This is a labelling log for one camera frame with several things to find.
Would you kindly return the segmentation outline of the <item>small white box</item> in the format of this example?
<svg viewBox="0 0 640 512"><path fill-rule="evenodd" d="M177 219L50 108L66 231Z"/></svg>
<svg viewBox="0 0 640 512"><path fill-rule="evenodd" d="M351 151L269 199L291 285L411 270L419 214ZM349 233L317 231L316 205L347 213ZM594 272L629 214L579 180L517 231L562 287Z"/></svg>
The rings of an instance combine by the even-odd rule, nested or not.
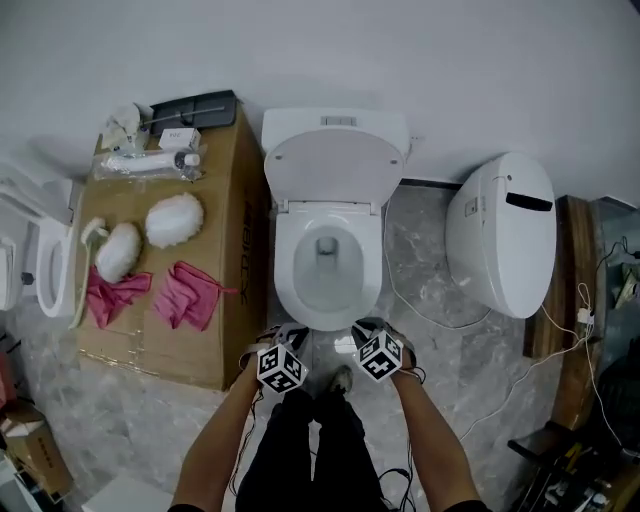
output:
<svg viewBox="0 0 640 512"><path fill-rule="evenodd" d="M193 150L199 148L201 134L196 128L167 128L162 131L158 145L163 150Z"/></svg>

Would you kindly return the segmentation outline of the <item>white fluffy brush head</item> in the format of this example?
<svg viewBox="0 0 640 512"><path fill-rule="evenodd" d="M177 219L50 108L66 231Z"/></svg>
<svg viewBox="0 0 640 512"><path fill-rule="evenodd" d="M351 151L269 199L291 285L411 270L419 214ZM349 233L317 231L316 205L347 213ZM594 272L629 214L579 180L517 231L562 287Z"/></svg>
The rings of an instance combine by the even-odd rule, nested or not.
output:
<svg viewBox="0 0 640 512"><path fill-rule="evenodd" d="M192 194L163 199L146 216L147 241L160 249L184 243L200 231L203 220L204 209Z"/></svg>
<svg viewBox="0 0 640 512"><path fill-rule="evenodd" d="M99 276L108 283L120 282L136 265L141 248L137 227L119 223L97 252L95 266Z"/></svg>

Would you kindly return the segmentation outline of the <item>white toilet with tank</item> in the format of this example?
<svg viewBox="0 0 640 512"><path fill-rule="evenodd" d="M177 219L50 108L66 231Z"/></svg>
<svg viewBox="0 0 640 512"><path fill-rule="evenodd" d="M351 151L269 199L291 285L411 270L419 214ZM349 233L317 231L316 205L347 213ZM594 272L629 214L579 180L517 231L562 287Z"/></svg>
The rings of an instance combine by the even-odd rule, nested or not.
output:
<svg viewBox="0 0 640 512"><path fill-rule="evenodd" d="M327 115L353 116L357 125L322 126L321 117ZM400 127L405 127L409 134L405 116L393 111L274 108L264 114L261 145L263 148L265 141L324 128L388 133ZM406 160L409 151L410 134ZM346 329L368 315L382 287L381 210L386 202L380 207L356 203L279 203L275 199L274 202L274 285L287 313L297 322L320 331Z"/></svg>

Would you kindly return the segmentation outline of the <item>white toilet with closed lid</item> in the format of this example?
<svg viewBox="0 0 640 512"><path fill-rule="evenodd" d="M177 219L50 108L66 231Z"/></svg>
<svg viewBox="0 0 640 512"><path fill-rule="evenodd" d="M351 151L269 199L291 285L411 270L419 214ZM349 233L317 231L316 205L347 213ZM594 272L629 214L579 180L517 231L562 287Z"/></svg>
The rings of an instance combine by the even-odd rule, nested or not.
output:
<svg viewBox="0 0 640 512"><path fill-rule="evenodd" d="M0 310L12 309L19 296L20 280L15 245L0 238Z"/></svg>

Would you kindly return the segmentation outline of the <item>person's right forearm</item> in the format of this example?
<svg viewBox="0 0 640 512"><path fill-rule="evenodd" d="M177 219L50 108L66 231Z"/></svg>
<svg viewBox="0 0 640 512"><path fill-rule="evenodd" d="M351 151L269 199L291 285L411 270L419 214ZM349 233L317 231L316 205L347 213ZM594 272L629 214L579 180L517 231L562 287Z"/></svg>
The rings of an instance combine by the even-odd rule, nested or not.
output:
<svg viewBox="0 0 640 512"><path fill-rule="evenodd" d="M488 512L466 453L419 380L396 372L391 380L405 416L413 460L431 512Z"/></svg>

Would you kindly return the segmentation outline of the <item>person's left forearm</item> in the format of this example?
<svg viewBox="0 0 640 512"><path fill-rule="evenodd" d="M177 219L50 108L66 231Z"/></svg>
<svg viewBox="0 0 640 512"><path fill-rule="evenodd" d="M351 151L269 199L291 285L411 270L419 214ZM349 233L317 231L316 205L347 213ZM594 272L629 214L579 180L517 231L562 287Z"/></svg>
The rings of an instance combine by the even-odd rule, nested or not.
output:
<svg viewBox="0 0 640 512"><path fill-rule="evenodd" d="M257 358L252 355L222 404L206 423L183 461L170 510L221 512L242 434L256 396Z"/></svg>

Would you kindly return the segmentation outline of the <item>person's black trousers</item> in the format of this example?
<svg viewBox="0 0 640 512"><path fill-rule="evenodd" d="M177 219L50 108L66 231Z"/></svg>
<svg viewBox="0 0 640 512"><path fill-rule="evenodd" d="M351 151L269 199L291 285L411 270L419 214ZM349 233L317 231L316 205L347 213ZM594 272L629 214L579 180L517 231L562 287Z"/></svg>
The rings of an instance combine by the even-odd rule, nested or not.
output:
<svg viewBox="0 0 640 512"><path fill-rule="evenodd" d="M388 512L360 418L341 389L276 404L235 512Z"/></svg>

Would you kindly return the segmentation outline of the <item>plastic-wrapped white tube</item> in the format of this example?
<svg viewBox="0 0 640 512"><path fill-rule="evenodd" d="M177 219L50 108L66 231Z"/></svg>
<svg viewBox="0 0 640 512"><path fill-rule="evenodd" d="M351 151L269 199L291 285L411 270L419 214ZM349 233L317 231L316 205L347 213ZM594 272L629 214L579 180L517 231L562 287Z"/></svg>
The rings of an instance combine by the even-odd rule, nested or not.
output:
<svg viewBox="0 0 640 512"><path fill-rule="evenodd" d="M198 150L151 150L141 153L105 153L95 156L91 174L96 180L171 179L199 180L206 155L206 147Z"/></svg>

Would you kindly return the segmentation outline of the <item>large brown cardboard box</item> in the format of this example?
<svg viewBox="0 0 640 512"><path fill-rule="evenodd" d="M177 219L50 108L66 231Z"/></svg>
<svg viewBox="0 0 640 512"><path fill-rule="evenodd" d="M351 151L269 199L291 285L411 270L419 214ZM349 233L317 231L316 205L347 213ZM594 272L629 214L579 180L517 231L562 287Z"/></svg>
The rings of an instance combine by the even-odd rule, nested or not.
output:
<svg viewBox="0 0 640 512"><path fill-rule="evenodd" d="M125 306L105 328L87 313L76 328L80 355L104 364L214 390L225 390L239 372L247 345L266 327L269 279L270 192L263 157L243 108L233 125L206 129L203 176L195 182L159 179L89 179L80 224L95 217L109 227L145 226L150 208L181 193L204 209L201 230L185 243L159 249L145 244L136 272L152 276L151 289ZM153 301L170 268L185 262L225 288L205 330L183 321L176 328Z"/></svg>

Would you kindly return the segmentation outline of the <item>red bag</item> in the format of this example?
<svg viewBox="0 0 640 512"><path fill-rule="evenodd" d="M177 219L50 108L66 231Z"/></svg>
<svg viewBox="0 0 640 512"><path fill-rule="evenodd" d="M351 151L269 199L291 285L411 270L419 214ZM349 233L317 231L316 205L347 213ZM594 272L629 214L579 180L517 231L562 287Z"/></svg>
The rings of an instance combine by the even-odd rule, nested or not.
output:
<svg viewBox="0 0 640 512"><path fill-rule="evenodd" d="M9 356L0 351L0 409L17 398Z"/></svg>

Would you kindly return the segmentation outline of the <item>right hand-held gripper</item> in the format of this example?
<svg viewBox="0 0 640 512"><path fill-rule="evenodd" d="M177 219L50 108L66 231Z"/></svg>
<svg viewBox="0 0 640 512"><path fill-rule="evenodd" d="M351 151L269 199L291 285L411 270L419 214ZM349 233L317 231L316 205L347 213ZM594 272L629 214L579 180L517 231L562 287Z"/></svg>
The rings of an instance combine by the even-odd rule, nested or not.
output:
<svg viewBox="0 0 640 512"><path fill-rule="evenodd" d="M381 382L402 367L403 344L388 332L383 319L365 319L364 328L354 323L351 336L356 345L363 345L356 358L359 368L373 381ZM376 333L370 339L370 333Z"/></svg>

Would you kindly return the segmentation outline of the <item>crumpled white cloth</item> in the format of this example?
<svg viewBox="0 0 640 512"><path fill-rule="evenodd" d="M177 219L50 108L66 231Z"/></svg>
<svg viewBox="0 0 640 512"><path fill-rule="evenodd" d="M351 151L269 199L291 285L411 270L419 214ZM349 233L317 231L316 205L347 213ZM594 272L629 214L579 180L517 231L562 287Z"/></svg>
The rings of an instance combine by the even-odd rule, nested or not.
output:
<svg viewBox="0 0 640 512"><path fill-rule="evenodd" d="M120 153L138 153L146 149L150 136L150 107L129 103L118 107L101 129L101 149Z"/></svg>

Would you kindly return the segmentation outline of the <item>white toilet with raised lid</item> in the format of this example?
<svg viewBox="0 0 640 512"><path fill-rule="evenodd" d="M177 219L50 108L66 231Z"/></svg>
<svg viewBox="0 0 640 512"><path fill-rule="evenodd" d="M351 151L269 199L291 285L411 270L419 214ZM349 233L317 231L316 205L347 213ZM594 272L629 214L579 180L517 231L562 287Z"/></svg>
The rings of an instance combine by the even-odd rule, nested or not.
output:
<svg viewBox="0 0 640 512"><path fill-rule="evenodd" d="M49 317L74 310L75 243L84 186L54 171L35 180L0 161L0 238L15 245L18 300L34 295Z"/></svg>

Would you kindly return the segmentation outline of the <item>pink cloth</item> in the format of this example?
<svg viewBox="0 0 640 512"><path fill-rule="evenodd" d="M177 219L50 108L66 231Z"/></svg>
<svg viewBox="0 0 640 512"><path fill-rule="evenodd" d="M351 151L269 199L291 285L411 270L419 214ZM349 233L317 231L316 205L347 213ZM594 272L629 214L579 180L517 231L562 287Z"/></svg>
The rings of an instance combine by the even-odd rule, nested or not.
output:
<svg viewBox="0 0 640 512"><path fill-rule="evenodd" d="M207 329L221 297L237 293L237 289L224 287L202 270L178 261L168 270L152 307L171 329L186 322L202 332Z"/></svg>
<svg viewBox="0 0 640 512"><path fill-rule="evenodd" d="M125 307L145 295L151 289L152 277L151 273L141 272L125 276L117 283L110 283L92 265L89 270L86 305L97 327L104 329Z"/></svg>

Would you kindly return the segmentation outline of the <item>white egg-shaped smart toilet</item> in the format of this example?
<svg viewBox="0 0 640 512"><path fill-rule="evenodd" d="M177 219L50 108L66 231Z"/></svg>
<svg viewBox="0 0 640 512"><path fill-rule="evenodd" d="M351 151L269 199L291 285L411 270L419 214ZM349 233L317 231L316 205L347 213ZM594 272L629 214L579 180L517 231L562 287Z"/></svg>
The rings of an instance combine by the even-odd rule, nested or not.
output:
<svg viewBox="0 0 640 512"><path fill-rule="evenodd" d="M505 153L476 169L448 205L445 248L454 283L503 315L542 305L557 242L551 181L533 158Z"/></svg>

